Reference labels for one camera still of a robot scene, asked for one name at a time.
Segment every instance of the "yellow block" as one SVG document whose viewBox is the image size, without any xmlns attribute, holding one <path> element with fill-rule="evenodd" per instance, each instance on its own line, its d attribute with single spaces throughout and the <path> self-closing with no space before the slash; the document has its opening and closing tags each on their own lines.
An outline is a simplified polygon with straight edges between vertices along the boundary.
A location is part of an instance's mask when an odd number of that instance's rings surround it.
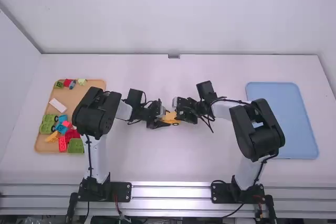
<svg viewBox="0 0 336 224">
<path fill-rule="evenodd" d="M 165 122 L 165 123 L 170 123 L 173 125 L 179 125 L 181 121 L 176 120 L 176 111 L 173 112 L 167 112 L 166 115 L 164 115 L 160 121 Z"/>
<path fill-rule="evenodd" d="M 53 132 L 53 134 L 52 135 L 50 135 L 50 136 L 48 136 L 47 138 L 46 138 L 46 142 L 47 143 L 54 143 L 54 142 L 56 142 L 57 140 L 58 140 L 58 138 L 61 136 L 61 133 L 59 133 L 58 131 L 55 131 L 55 132 Z"/>
</svg>

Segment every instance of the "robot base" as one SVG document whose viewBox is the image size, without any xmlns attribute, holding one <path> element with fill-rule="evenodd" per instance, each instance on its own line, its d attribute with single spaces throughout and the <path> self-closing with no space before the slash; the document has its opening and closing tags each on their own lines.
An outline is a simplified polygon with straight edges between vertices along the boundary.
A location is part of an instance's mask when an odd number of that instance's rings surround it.
<svg viewBox="0 0 336 224">
<path fill-rule="evenodd" d="M 241 190 L 235 183 L 234 176 L 232 183 L 217 183 L 215 180 L 211 183 L 211 201 L 214 204 L 264 204 L 265 192 L 262 184 L 249 187 L 247 190 Z"/>
<path fill-rule="evenodd" d="M 95 178 L 83 179 L 79 185 L 78 201 L 130 202 L 132 184 L 130 182 L 111 182 L 110 174 L 103 184 Z"/>
</svg>

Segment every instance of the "wooden tray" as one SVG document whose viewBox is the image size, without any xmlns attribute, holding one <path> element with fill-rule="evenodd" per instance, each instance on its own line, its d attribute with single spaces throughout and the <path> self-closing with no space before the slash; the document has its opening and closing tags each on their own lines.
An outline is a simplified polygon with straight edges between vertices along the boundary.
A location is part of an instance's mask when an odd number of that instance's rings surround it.
<svg viewBox="0 0 336 224">
<path fill-rule="evenodd" d="M 47 103 L 45 114 L 66 114 L 68 115 L 68 120 L 71 121 L 72 113 L 75 110 L 76 106 L 80 102 L 80 100 L 83 98 L 85 93 L 89 90 L 90 87 L 97 87 L 101 88 L 102 90 L 105 90 L 106 83 L 103 80 L 87 80 L 87 83 L 84 86 L 79 85 L 76 83 L 75 87 L 70 90 L 67 87 L 64 87 L 62 89 L 53 89 L 49 101 L 52 98 L 56 98 L 59 102 L 61 102 L 65 107 L 67 107 L 67 111 L 65 113 L 60 113 L 58 110 L 56 110 L 53 106 L 51 106 L 49 103 Z M 40 134 L 39 129 L 36 129 L 38 134 L 36 137 L 36 142 L 34 149 L 38 153 L 60 153 L 58 151 L 58 141 L 55 143 L 47 143 L 45 142 L 45 139 L 49 136 L 49 134 Z"/>
</svg>

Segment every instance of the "white wall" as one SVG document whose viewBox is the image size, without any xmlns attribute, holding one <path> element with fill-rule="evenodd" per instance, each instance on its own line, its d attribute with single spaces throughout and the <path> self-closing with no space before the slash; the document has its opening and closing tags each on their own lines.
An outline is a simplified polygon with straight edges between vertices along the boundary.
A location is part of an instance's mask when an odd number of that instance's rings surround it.
<svg viewBox="0 0 336 224">
<path fill-rule="evenodd" d="M 0 2 L 47 53 L 311 53 L 336 93 L 336 0 Z"/>
<path fill-rule="evenodd" d="M 0 10 L 0 160 L 26 99 L 39 57 L 37 49 Z"/>
</svg>

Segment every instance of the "white lego brick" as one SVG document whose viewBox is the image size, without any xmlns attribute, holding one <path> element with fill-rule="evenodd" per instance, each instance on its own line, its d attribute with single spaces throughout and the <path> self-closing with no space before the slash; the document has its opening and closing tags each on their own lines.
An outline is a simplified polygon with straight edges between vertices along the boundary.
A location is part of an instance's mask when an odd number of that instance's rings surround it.
<svg viewBox="0 0 336 224">
<path fill-rule="evenodd" d="M 57 109 L 59 112 L 64 113 L 67 110 L 67 107 L 65 107 L 63 104 L 61 104 L 58 100 L 55 98 L 52 98 L 49 102 L 50 105 L 54 106 L 55 109 Z"/>
</svg>

